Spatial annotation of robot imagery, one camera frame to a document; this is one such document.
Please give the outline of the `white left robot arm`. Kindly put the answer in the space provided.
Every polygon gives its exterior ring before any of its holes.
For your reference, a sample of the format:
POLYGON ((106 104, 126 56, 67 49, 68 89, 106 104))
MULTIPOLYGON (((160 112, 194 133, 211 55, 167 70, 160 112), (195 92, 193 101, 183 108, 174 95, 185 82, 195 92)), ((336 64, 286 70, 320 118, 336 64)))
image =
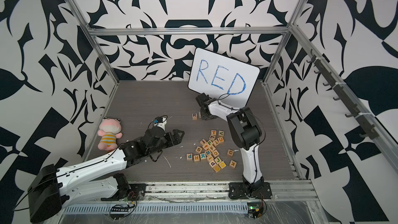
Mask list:
POLYGON ((161 127, 146 130, 144 136, 122 143, 105 155, 74 166, 43 167, 28 190, 32 223, 43 222, 61 209, 97 198, 119 200, 130 193, 130 185, 119 171, 144 162, 153 154, 182 142, 184 131, 165 132, 161 127))

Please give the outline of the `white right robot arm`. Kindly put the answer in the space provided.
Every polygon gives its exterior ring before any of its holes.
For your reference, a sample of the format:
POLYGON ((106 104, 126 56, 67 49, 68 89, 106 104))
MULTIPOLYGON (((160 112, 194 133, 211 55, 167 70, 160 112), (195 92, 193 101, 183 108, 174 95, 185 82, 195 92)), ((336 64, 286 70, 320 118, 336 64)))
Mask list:
POLYGON ((205 93, 196 97, 200 106, 203 120, 221 118, 228 123, 231 138, 240 149, 243 161, 243 182, 239 186, 231 186, 229 197, 255 198, 256 194, 263 188, 264 178, 260 170, 259 145, 262 130, 257 122, 256 116, 250 108, 238 108, 222 102, 228 94, 219 98, 212 98, 205 93))

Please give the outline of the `wooden block letter G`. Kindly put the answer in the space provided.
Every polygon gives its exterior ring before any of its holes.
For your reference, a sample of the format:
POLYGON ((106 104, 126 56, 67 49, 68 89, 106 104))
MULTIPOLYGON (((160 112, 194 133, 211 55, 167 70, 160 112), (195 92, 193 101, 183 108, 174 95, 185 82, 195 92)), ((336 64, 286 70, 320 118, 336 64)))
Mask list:
POLYGON ((196 151, 197 153, 201 153, 201 152, 202 152, 202 150, 203 150, 203 148, 202 148, 202 147, 197 147, 195 151, 196 151))

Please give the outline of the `white whiteboard with RED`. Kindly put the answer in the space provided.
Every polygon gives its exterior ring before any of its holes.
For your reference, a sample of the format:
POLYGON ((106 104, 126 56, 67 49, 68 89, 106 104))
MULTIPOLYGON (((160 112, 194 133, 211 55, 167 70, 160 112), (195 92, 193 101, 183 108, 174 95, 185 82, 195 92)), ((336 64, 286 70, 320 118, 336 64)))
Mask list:
POLYGON ((260 69, 217 53, 197 48, 188 88, 210 97, 226 97, 224 103, 244 107, 250 98, 260 69))

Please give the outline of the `wooden block letter J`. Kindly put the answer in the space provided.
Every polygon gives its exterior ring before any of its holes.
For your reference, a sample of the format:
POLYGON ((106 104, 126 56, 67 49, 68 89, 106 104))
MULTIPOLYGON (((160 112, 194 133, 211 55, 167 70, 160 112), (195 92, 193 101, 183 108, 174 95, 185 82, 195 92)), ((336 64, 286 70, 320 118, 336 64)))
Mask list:
POLYGON ((215 158, 215 162, 216 162, 217 164, 219 164, 219 163, 222 162, 222 160, 221 160, 219 157, 216 157, 216 158, 215 158))

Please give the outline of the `wooden block letter C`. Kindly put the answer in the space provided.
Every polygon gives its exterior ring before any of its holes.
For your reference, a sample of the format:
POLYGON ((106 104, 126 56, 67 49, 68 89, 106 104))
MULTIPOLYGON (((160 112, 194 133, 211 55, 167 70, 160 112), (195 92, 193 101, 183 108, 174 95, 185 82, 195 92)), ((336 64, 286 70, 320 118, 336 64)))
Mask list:
POLYGON ((230 157, 233 157, 234 151, 229 149, 228 152, 227 152, 227 155, 230 156, 230 157))

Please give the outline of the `yellow faced wooden block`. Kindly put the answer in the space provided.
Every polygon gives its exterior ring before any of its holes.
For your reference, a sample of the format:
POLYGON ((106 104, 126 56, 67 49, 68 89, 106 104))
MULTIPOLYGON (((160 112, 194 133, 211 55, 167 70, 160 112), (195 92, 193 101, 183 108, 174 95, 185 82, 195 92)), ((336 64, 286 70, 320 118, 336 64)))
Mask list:
POLYGON ((219 171, 221 171, 221 167, 220 167, 219 165, 215 165, 212 169, 213 169, 216 173, 218 173, 219 171))

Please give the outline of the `left circuit board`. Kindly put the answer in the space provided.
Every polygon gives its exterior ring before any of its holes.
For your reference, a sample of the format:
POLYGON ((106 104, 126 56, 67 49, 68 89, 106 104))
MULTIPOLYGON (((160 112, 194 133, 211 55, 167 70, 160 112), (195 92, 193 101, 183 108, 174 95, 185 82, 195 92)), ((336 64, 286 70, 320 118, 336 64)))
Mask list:
POLYGON ((122 206, 120 204, 117 204, 110 208, 108 216, 113 220, 125 218, 131 215, 135 211, 136 207, 137 205, 122 206))

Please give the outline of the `circuit board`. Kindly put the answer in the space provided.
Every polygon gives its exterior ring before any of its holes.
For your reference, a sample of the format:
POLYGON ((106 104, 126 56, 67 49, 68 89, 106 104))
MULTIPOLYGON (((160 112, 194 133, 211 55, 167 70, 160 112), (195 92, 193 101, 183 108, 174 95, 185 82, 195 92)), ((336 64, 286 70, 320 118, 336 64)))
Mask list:
POLYGON ((247 203, 247 207, 248 207, 247 215, 249 218, 252 219, 260 218, 266 211, 266 203, 264 201, 249 202, 247 203))
POLYGON ((137 205, 122 206, 120 204, 117 204, 110 208, 108 216, 113 220, 125 218, 131 215, 135 211, 136 207, 137 205))

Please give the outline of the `right circuit board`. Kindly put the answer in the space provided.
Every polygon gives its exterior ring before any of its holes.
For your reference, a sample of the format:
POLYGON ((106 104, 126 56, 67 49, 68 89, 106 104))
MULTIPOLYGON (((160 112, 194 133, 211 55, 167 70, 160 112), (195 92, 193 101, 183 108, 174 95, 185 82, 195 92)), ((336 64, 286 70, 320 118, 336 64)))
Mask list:
POLYGON ((247 203, 247 207, 248 207, 247 215, 249 218, 252 219, 260 218, 266 211, 266 203, 264 201, 249 202, 247 203))

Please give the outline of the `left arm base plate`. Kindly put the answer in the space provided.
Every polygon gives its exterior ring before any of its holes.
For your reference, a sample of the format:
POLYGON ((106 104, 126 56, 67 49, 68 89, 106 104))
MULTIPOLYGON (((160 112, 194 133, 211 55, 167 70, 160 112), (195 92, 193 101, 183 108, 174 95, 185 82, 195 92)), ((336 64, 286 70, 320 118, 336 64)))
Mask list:
POLYGON ((119 201, 127 199, 128 201, 135 201, 139 197, 144 197, 146 193, 147 184, 124 184, 118 185, 117 191, 108 198, 101 198, 101 201, 119 201))

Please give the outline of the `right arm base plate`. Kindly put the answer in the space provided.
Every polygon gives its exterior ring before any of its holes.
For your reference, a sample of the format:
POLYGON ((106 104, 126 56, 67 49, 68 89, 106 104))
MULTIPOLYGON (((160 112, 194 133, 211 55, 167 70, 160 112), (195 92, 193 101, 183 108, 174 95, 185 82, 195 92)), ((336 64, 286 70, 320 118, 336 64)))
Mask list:
POLYGON ((229 183, 228 197, 237 199, 271 199, 273 196, 268 182, 258 181, 252 186, 248 183, 229 183))

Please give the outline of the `aluminium frame crossbar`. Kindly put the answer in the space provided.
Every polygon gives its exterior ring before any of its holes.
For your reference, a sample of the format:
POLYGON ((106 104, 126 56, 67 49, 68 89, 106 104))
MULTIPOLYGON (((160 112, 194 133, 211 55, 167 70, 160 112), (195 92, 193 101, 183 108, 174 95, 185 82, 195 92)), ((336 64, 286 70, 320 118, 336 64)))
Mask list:
POLYGON ((201 34, 285 34, 287 27, 219 27, 219 28, 88 28, 92 36, 111 35, 201 35, 201 34))

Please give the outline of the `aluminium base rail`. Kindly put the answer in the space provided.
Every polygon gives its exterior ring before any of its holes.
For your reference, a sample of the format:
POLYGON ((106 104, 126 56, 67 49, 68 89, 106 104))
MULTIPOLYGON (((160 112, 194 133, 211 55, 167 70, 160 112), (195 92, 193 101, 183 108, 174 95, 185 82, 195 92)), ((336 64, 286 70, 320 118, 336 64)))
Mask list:
MULTIPOLYGON (((170 181, 147 182, 141 200, 157 202, 216 202, 232 201, 229 181, 170 181)), ((318 201, 309 180, 268 180, 256 192, 255 199, 265 201, 318 201)))

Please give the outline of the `black hook rack rail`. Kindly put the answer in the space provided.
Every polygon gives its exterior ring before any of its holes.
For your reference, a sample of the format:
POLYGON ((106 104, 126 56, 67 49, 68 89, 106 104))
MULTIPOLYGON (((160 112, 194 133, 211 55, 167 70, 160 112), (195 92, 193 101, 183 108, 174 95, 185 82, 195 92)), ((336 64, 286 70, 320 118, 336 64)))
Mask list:
POLYGON ((325 87, 332 89, 337 97, 334 97, 334 101, 341 101, 348 109, 349 114, 345 114, 346 118, 354 118, 359 126, 362 128, 363 133, 359 136, 362 138, 370 138, 374 140, 380 137, 376 130, 375 124, 373 124, 368 116, 370 113, 364 111, 363 107, 360 107, 357 101, 354 99, 353 92, 349 89, 346 83, 339 81, 339 77, 333 72, 332 68, 327 65, 327 60, 324 57, 317 57, 313 50, 311 50, 311 58, 307 63, 313 63, 317 68, 314 71, 315 74, 322 75, 326 83, 323 83, 325 87))

